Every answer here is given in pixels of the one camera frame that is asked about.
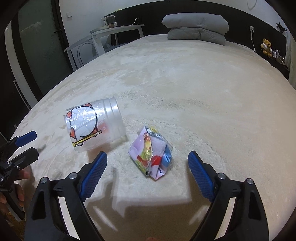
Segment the person's left hand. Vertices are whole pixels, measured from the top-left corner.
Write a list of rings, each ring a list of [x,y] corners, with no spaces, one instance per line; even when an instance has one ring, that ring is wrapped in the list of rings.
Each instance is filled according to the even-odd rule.
[[[30,173],[26,170],[21,170],[19,173],[18,173],[18,179],[19,180],[27,180],[30,178]],[[24,207],[24,192],[23,192],[23,188],[21,187],[20,184],[15,184],[15,187],[16,187],[16,191],[17,191],[17,195],[18,195],[18,204],[21,206],[21,207]],[[4,212],[4,213],[8,213],[8,209],[6,207],[6,197],[1,193],[1,212]]]

